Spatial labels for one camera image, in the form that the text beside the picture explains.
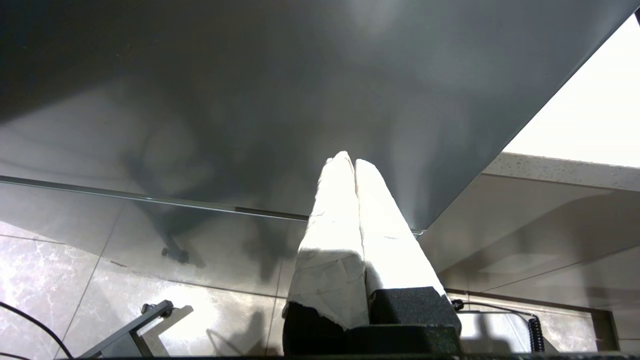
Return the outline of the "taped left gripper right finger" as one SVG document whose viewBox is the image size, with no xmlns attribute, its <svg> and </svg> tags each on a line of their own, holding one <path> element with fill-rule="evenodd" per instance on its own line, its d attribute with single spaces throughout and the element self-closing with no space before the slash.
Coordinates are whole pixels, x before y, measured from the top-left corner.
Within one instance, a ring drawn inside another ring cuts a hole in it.
<svg viewBox="0 0 640 360">
<path fill-rule="evenodd" d="M 461 328 L 442 282 L 380 171 L 357 159 L 355 183 L 371 324 Z"/>
</svg>

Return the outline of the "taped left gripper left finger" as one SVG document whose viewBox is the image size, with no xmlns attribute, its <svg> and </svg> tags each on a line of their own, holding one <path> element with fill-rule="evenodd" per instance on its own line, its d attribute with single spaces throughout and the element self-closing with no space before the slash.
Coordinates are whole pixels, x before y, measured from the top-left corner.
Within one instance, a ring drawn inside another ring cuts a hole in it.
<svg viewBox="0 0 640 360">
<path fill-rule="evenodd" d="M 346 151 L 326 160 L 297 250 L 286 305 L 286 356 L 343 354 L 370 325 L 355 169 Z"/>
</svg>

